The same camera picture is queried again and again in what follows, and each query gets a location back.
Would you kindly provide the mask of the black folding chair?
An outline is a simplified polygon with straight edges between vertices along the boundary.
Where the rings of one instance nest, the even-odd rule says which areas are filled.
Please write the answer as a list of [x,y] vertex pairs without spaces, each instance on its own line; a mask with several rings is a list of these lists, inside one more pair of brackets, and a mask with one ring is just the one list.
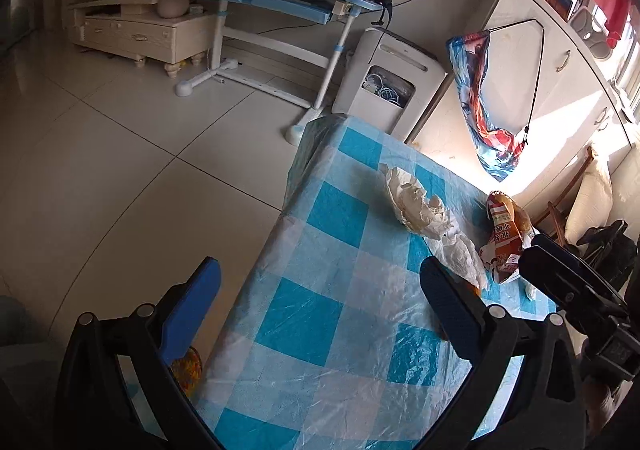
[[589,228],[577,241],[585,246],[582,259],[616,291],[620,291],[634,270],[637,244],[626,236],[629,225],[618,219],[607,227]]

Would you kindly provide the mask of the wooden chair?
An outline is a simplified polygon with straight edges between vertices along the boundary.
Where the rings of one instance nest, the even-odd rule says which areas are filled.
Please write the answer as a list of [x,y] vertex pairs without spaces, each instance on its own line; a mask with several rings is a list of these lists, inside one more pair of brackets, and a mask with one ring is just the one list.
[[533,220],[533,226],[536,228],[540,228],[546,221],[550,220],[552,225],[550,236],[555,243],[561,246],[566,245],[565,227],[568,217],[568,212],[562,210],[562,204],[572,194],[574,188],[582,182],[582,177],[594,161],[594,150],[591,144],[585,147],[585,153],[580,158],[582,158],[582,165],[575,171],[573,178],[568,181],[564,189],[553,201],[547,203],[546,209]]

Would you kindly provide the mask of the white paper wrapper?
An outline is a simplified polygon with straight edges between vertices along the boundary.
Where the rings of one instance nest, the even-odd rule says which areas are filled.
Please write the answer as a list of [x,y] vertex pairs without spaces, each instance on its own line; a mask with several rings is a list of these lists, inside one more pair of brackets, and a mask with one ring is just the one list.
[[457,219],[436,194],[428,194],[417,177],[382,164],[385,194],[394,214],[410,232],[442,241],[460,232]]

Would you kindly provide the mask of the white cushion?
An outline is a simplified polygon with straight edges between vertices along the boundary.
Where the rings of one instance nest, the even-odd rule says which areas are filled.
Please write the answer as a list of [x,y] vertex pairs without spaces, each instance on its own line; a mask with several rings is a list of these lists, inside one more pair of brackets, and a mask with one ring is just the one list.
[[579,189],[566,219],[564,239],[576,245],[590,229],[604,227],[613,207],[613,189],[608,158],[594,155],[582,176]]

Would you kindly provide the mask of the white air purifier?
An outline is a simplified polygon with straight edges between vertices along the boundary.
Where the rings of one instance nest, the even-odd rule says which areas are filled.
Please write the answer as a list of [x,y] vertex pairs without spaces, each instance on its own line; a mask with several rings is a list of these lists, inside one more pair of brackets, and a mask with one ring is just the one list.
[[445,78],[433,54],[372,26],[347,62],[331,110],[406,141]]

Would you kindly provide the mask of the red white snack bag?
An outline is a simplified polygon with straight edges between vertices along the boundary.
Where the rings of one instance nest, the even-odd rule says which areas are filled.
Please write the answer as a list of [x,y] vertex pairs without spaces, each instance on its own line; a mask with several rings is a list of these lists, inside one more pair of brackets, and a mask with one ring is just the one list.
[[486,202],[492,224],[489,241],[480,249],[480,260],[498,284],[518,277],[518,261],[535,236],[526,210],[509,195],[495,191]]

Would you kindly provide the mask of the white tissue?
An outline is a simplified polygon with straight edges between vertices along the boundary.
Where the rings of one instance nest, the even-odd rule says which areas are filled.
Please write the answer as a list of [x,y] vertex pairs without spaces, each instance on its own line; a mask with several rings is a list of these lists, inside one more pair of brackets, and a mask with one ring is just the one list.
[[480,292],[488,288],[488,279],[473,242],[461,231],[451,230],[439,240],[424,236],[430,252],[450,272],[462,277]]

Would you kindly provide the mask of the blue checkered tablecloth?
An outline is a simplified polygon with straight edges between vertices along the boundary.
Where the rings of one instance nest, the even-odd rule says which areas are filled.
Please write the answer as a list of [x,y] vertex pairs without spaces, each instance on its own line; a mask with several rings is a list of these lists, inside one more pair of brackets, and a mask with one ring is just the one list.
[[487,241],[472,184],[357,118],[311,121],[195,395],[224,447],[410,449],[464,381],[420,286],[430,251],[385,193],[394,167]]

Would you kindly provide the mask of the colourful hanging kite bag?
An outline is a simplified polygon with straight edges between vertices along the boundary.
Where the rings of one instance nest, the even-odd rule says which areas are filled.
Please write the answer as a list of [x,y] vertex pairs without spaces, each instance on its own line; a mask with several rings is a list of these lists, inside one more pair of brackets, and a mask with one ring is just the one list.
[[[484,82],[489,70],[491,36],[513,27],[535,24],[540,30],[538,62],[532,102],[527,121],[521,132],[515,133],[497,127],[491,120],[484,98]],[[526,18],[510,24],[487,28],[464,36],[452,37],[446,42],[452,75],[480,165],[498,182],[502,182],[518,167],[522,152],[528,144],[530,124],[533,120],[540,84],[546,28],[536,18]]]

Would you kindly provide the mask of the white wall cabinet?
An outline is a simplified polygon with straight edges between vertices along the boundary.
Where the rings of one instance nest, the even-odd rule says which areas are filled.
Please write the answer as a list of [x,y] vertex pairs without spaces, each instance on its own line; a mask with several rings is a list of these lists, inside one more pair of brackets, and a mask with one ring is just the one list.
[[497,181],[480,165],[452,78],[412,144],[480,190],[510,195],[536,217],[576,175],[589,147],[615,170],[637,129],[622,124],[596,60],[544,0],[482,0],[465,29],[484,28],[493,31],[483,86],[490,118],[513,133],[529,129],[518,167]]

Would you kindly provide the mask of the blue study desk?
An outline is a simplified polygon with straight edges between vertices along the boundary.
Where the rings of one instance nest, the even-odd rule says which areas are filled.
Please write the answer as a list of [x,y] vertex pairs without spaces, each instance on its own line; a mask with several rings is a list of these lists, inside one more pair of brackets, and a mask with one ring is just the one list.
[[[180,81],[175,85],[175,94],[185,98],[193,93],[194,89],[204,82],[217,78],[219,80],[232,80],[246,87],[251,87],[259,92],[269,94],[275,98],[293,104],[301,108],[304,113],[298,121],[289,125],[283,132],[284,139],[289,144],[299,144],[304,129],[309,121],[314,121],[326,107],[326,94],[334,75],[338,60],[341,58],[347,38],[356,19],[363,14],[381,13],[383,7],[371,0],[201,0],[215,1],[217,9],[214,17],[214,30],[212,44],[209,49],[209,66],[205,72],[188,80]],[[231,27],[227,24],[227,16],[230,6],[237,9],[250,11],[262,10],[270,13],[282,14],[300,20],[302,24],[298,30],[311,29],[340,22],[342,30],[332,43],[329,54],[320,54],[312,50],[296,46],[291,41],[284,41],[276,37],[277,32],[285,31],[285,27],[271,27],[261,29],[258,32],[250,32],[241,28]],[[271,52],[288,56],[304,64],[317,67],[322,70],[322,77],[316,95],[310,101],[293,93],[270,86],[256,79],[240,75],[238,73],[239,62],[234,58],[226,58],[222,54],[224,40],[230,39],[266,49]]]

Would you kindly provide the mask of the white tv cabinet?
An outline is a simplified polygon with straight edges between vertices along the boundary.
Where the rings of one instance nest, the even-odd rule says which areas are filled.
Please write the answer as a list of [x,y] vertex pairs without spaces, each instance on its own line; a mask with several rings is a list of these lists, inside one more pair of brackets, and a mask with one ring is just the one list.
[[160,0],[89,0],[67,7],[68,36],[76,46],[130,58],[141,67],[146,61],[164,64],[175,79],[183,65],[204,62],[213,43],[215,17],[209,13],[174,18],[157,13]]

